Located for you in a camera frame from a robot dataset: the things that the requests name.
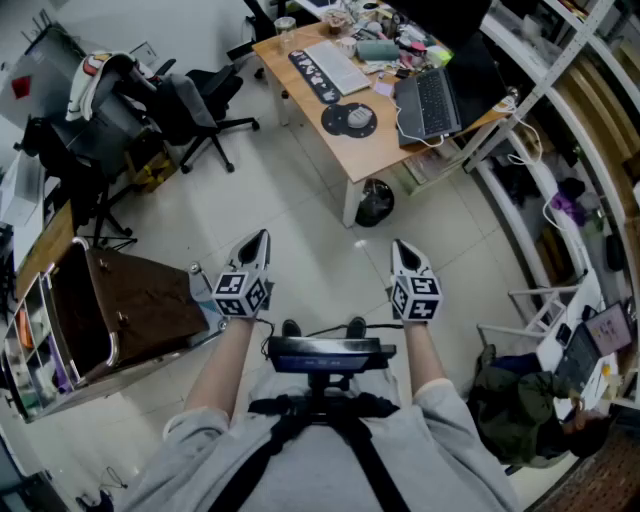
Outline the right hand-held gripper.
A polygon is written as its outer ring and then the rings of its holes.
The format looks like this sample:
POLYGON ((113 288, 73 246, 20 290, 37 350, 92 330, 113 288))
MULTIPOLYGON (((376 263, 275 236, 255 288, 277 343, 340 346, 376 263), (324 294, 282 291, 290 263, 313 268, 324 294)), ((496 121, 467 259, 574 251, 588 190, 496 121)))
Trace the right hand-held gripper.
POLYGON ((439 281, 427 256, 401 239, 391 244, 393 310, 403 321, 431 321, 443 301, 439 281))

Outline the wooden shelf cart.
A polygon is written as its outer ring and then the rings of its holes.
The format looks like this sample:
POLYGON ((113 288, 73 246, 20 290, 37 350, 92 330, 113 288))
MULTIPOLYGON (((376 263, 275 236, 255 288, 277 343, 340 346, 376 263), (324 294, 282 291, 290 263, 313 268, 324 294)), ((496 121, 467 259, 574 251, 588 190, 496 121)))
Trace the wooden shelf cart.
POLYGON ((226 320, 198 264, 173 268, 75 238, 39 273, 0 341, 0 404, 26 423, 108 397, 215 340, 226 320), (34 348, 15 324, 24 307, 34 348), (73 390, 52 383, 58 358, 73 390))

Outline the person's left forearm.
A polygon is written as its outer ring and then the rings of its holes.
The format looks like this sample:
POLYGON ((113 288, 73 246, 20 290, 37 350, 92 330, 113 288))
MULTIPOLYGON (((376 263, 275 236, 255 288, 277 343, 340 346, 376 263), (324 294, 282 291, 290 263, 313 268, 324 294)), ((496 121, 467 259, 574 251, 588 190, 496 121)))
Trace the person's left forearm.
POLYGON ((254 320, 232 318, 196 378, 184 411, 201 408, 222 411, 230 419, 254 330, 254 320))

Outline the black trash bin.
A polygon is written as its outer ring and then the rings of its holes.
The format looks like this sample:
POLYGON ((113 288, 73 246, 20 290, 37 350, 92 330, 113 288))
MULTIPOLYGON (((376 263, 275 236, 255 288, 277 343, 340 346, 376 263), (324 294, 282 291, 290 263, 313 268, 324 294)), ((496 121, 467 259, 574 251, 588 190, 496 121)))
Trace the black trash bin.
POLYGON ((377 226, 389 217, 395 207, 395 196, 391 187, 380 179, 365 182, 355 222, 365 228, 377 226))

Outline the wooden desk with white legs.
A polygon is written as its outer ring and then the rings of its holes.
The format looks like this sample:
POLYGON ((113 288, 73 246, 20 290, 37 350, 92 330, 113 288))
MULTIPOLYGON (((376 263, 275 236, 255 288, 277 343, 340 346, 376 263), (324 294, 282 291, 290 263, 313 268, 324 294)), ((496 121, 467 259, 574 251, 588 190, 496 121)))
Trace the wooden desk with white legs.
POLYGON ((262 61, 265 77, 272 93, 279 124, 289 124, 288 111, 281 97, 287 91, 289 98, 302 111, 304 119, 315 128, 324 145, 331 151, 346 176, 346 193, 342 211, 342 223, 350 228, 355 223, 365 181, 385 169, 428 149, 416 143, 401 147, 397 140, 396 109, 389 98, 374 91, 373 86, 364 88, 344 98, 347 102, 362 103, 376 114, 378 126, 374 133, 364 139, 345 135, 334 136, 326 132, 321 124, 325 109, 302 75, 288 58, 293 50, 305 50, 318 44, 336 46, 339 39, 332 36, 329 25, 323 22, 298 28, 294 32, 290 47, 284 49, 278 37, 272 37, 253 46, 262 61))

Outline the black chest-mounted device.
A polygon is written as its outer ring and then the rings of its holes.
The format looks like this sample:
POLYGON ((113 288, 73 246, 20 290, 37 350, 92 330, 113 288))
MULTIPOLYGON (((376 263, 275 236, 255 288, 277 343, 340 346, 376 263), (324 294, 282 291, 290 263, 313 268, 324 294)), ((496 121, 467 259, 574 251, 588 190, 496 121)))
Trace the black chest-mounted device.
POLYGON ((267 343, 275 371, 306 375, 314 393, 329 387, 346 391, 355 375, 387 369, 396 354, 394 344, 382 344, 379 338, 276 336, 267 343))

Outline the black chest harness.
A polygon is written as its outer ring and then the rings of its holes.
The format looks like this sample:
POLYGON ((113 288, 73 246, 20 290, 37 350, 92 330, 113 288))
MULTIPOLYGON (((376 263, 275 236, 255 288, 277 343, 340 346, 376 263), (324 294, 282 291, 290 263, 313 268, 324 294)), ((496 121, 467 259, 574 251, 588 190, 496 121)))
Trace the black chest harness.
POLYGON ((399 410, 391 401, 362 393, 344 396, 261 399, 249 406, 251 413, 274 416, 278 421, 262 444, 230 478, 208 512, 238 512, 262 479, 272 457, 307 427, 328 426, 351 448, 383 512, 410 512, 390 473, 374 447, 367 419, 385 419, 399 410))

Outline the purple fabric item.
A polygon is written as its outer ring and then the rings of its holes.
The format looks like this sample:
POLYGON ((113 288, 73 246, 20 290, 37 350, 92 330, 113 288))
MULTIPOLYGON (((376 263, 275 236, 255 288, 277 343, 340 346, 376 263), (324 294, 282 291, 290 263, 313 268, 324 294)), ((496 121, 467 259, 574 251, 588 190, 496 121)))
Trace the purple fabric item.
POLYGON ((585 184, 577 178, 566 178, 557 183, 558 191, 551 199, 551 207, 564 212, 578 227, 586 224, 586 210, 580 203, 586 191, 585 184))

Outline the open dark laptop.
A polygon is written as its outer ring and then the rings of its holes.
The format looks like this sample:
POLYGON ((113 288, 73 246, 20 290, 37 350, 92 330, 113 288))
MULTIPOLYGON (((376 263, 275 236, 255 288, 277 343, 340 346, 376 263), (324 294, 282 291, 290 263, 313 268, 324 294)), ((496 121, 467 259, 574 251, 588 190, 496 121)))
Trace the open dark laptop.
POLYGON ((573 331, 555 375, 575 391, 583 392, 599 361, 631 343, 632 334, 621 302, 599 313, 589 312, 573 331))

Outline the wooden side desk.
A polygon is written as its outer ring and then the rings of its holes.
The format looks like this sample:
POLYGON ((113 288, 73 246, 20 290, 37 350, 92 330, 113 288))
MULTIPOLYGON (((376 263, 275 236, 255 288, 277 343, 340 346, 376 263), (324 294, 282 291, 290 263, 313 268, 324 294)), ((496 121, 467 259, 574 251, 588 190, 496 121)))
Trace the wooden side desk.
POLYGON ((16 298, 24 298, 39 273, 56 263, 76 235, 71 201, 68 200, 44 225, 44 204, 40 203, 23 227, 13 233, 13 264, 16 298))

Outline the yellow-green box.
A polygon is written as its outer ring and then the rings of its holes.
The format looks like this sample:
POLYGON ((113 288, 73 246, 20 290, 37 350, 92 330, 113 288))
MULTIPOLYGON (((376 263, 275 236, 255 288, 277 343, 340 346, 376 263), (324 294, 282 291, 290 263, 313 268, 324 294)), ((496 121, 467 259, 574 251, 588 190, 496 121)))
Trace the yellow-green box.
POLYGON ((425 50, 425 60, 432 68, 446 66, 453 56, 452 51, 440 45, 427 46, 425 50))

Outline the teal pencil case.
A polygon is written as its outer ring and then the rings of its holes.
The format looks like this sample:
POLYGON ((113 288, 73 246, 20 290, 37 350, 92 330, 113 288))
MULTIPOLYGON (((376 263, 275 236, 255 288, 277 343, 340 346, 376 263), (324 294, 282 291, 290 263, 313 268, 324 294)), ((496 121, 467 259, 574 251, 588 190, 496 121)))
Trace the teal pencil case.
POLYGON ((400 49, 392 40, 360 40, 356 43, 356 53, 363 61, 395 61, 400 49))

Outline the white shelving unit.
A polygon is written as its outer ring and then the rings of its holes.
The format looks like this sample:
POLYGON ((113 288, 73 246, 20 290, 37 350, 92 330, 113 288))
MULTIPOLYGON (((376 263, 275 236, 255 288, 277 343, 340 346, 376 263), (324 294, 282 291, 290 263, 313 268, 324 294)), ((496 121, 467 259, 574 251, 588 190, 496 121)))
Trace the white shelving unit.
MULTIPOLYGON (((635 153, 632 144, 637 143, 640 148, 640 133, 631 113, 624 108, 629 101, 631 110, 640 115, 640 89, 599 33, 619 1, 625 0, 589 0, 586 15, 580 17, 564 0, 541 0, 574 32, 552 61, 545 60, 525 40, 509 10, 501 4, 490 9, 481 23, 483 34, 508 55, 534 87, 508 119, 496 123, 495 133, 474 151, 464 168, 484 170, 489 153, 504 140, 510 140, 516 150, 523 150, 515 128, 542 100, 548 100, 589 165, 589 182, 600 195, 597 213, 606 232, 622 243, 623 268, 612 282, 617 295, 627 295, 632 300, 639 316, 634 331, 640 338, 640 205, 623 166, 635 153)), ((611 401, 640 411, 640 339, 631 366, 624 372, 619 394, 611 401)))

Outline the clear glass jar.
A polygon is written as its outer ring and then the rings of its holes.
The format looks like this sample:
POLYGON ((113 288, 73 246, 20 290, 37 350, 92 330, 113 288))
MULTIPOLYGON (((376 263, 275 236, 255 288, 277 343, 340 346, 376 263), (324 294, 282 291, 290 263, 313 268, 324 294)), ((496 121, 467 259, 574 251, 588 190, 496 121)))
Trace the clear glass jar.
POLYGON ((296 20, 291 16, 279 17, 274 21, 274 27, 279 38, 281 51, 288 54, 295 46, 296 20))

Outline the black stick vacuum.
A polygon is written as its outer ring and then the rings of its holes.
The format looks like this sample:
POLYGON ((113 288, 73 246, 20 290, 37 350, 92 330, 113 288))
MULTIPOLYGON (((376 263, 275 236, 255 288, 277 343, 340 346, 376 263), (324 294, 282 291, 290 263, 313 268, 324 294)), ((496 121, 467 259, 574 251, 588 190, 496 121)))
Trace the black stick vacuum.
POLYGON ((252 15, 246 20, 253 27, 254 43, 259 43, 267 39, 280 36, 281 31, 276 26, 276 19, 271 19, 261 7, 258 0, 243 0, 252 15))

